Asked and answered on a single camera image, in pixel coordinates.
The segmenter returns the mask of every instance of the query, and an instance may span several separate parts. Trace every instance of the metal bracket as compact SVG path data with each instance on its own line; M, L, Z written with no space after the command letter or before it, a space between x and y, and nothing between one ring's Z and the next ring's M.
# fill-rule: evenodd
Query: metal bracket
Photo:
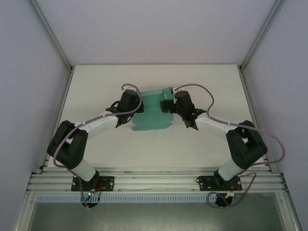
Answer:
M91 191L92 186L89 185L88 182L81 180L81 183L82 183L82 190L84 192ZM99 187L96 190L102 192L112 192L114 190L114 184L115 184L115 177L99 176L99 181L98 181ZM80 182L78 178L73 177L71 191L80 192Z
M200 186L200 191L241 191L242 183L238 176L225 182L223 185L217 185L214 182L214 176L199 176L197 183Z

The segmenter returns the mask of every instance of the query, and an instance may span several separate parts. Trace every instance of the purple cable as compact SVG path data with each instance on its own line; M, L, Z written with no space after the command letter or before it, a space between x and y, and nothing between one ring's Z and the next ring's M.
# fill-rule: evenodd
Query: purple cable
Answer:
M84 126L84 125L90 124L90 123L92 123L92 122L94 122L94 121L96 121L96 120L98 120L98 119L103 118L103 117L131 114L131 113L136 112L136 111L140 108L140 106L141 106L141 104L142 104L142 96L141 96L140 90L139 90L135 85L130 84L130 83L126 83L126 84L122 85L122 89L124 89L124 86L131 86L131 87L134 87L134 88L136 89L136 91L137 91L137 93L138 93L138 95L139 95L139 97L140 97L140 101L139 101L138 106L137 106L134 110L129 111L129 112L119 112L119 113L110 113L110 114L106 114L106 115L100 115L100 116L98 116L98 117L95 117L95 118L93 118L93 119L90 119L90 120L86 121L85 123L79 124L78 126L74 127L74 128L63 138L63 140L60 142L59 146L57 147L56 151L54 152L53 161L52 161L52 162L53 162L53 164L54 164L56 167L66 168L66 167L63 166L63 165L59 165L59 164L56 163L57 155L58 155L59 150L60 150L61 147L63 146L63 144L66 142L66 140L67 140L78 128L80 128L80 127L82 127L82 126ZM69 169L67 169L67 170L68 170L69 172L71 172L73 175L77 176L77 174L76 174L75 172L73 172L72 170L69 170ZM79 178L79 181L80 181L80 192L81 192L82 199L83 199L83 201L84 201L85 206L88 207L87 202L86 202L86 199L85 199L85 197L84 197L84 195L83 195L83 190L82 190L82 185L81 185L81 178L80 178L79 176L77 176L77 177Z
M215 100L214 100L213 94L212 94L206 87L204 87L204 86L202 86L202 85L200 85L200 84L190 83L190 84L182 85L182 86L176 88L175 90L178 90L178 89L184 88L184 87L188 87L188 86L197 86L197 87L200 87L200 88L206 90L206 92L210 95L210 97L211 97L211 99L212 99L212 103L210 104L210 106L208 107L208 109L207 109L207 111L206 111L206 114L207 114L207 116L208 116L210 119L212 119L212 120L214 120L214 121L216 121L216 122L218 122L218 123L224 124L224 125L231 125L231 126L235 126L235 127L246 128L246 129L250 129L250 130L253 130L253 131L257 131L257 132L264 133L264 134L266 134L266 135L268 135L268 136L274 138L274 139L280 144L281 149L282 149L282 156L281 156L278 160L269 161L269 162L262 162L262 163L254 163L254 164L251 165L251 167L252 167L252 166L256 166L256 165L263 165L263 164L265 164L265 165L268 165L268 164L275 164L275 163L278 163L278 162L282 161L282 160L285 158L286 150L285 150L284 144L283 144L283 142L282 142L277 136L275 136L275 135L273 135L273 134L271 134L271 133L269 133L269 132L267 132L267 131L263 131L263 130L261 130L261 129L258 129L258 128L253 128L253 127L250 127L250 126L241 125L241 124L237 124L237 123L226 122L226 121L223 121L223 120L216 119L216 118L212 117L212 116L210 115L209 112L210 112L210 109L212 108L212 106L214 105ZM247 190L246 190L245 193L242 195L242 197L241 197L235 204L233 204L233 205L231 205L231 206L227 206L227 207L222 207L222 208L234 207L234 206L238 205L238 204L245 198L245 196L247 195L247 193L248 193L248 191L249 191L249 189L250 189L252 183L254 182L254 180L255 180L257 174L256 174L256 173L249 173L249 174L246 174L246 175L241 175L242 177L247 177L247 176L250 176L250 175L252 175L252 174L254 174L254 177L252 178L252 180L251 180L251 182L250 182L250 184L249 184ZM223 199L223 201L226 203L226 205L228 204L227 201L225 200L225 198L224 198L221 194L216 193L216 192L210 192L210 193L207 195L207 197L206 197L206 198L207 198L207 203L208 203L209 206L211 206L211 207L213 207L213 208L220 208L220 207L216 207L216 206L213 206L213 205L210 204L210 202L209 202L209 197L210 197L210 195L212 195L212 194L218 195L220 198Z
M251 165L251 167L252 167L252 166L256 166L256 165L269 165L269 164L275 164L275 163L278 163L278 162L282 161L282 160L285 158L285 153L286 153L286 151L285 151L284 144L283 144L283 142L282 142L277 136L275 136L275 135L273 135L273 134L271 134L271 133L269 133L269 132L267 132L267 131L263 131L263 130L261 130L261 129L258 129L258 128L253 128L253 127L250 127L250 126L241 125L241 124L237 124L237 123L226 122L226 121L223 121L223 120L216 119L216 118L212 117L212 116L210 115L210 109L211 109L212 106L214 105L214 101L215 101L215 100L214 100L213 94L212 94L207 88L205 88L204 86L202 86L202 85L200 85L200 84L195 84L195 83L185 84L185 85L183 85L183 86L180 86L180 87L176 88L175 90L178 90L178 89L180 89L180 88L184 88L184 87L187 87L187 86L197 86L197 87L201 87L201 88L203 88L204 90L206 90L206 92L210 95L210 97L212 98L212 103L210 104L210 106L208 107L208 109L207 109L207 111L206 111L206 114L207 114L207 116L208 116L210 119L212 119L212 120L214 120L214 121L216 121L216 122L218 122L218 123L224 124L224 125L231 125L231 126L235 126L235 127L246 128L246 129L250 129L250 130L253 130L253 131L257 131L257 132L264 133L264 134L266 134L266 135L268 135L268 136L274 138L274 139L280 144L281 149L282 149L282 155L281 155L281 157L280 157L278 160L268 161L268 162L261 162L261 163L254 163L254 164Z
M226 203L226 205L228 205L228 203L227 203L226 199L225 199L220 193L217 193L217 192L210 192L210 193L207 195L207 197L206 197L206 201L207 201L208 205L211 206L212 208L232 208L232 207L237 206L237 205L246 197L246 195L247 195L247 193L248 193L248 191L249 191L249 189L250 189L252 183L254 182L254 180L255 180L255 178L256 178L256 176L257 176L257 174L256 174L255 172L252 172L252 173L248 173L248 174L246 174L246 175L242 175L242 176L241 176L241 177L248 177L248 176L250 176L250 175L254 175L254 176L252 177L252 180L251 180L251 182L249 183L249 185L248 185L248 187L247 187L247 190L244 192L244 194L242 195L242 197L241 197L235 204L229 205L229 206L226 206L226 207L217 207L217 206L214 206L214 205L212 205L212 204L209 202L210 195L212 195L212 194L216 194L216 195L218 195L220 198L222 198L223 201Z

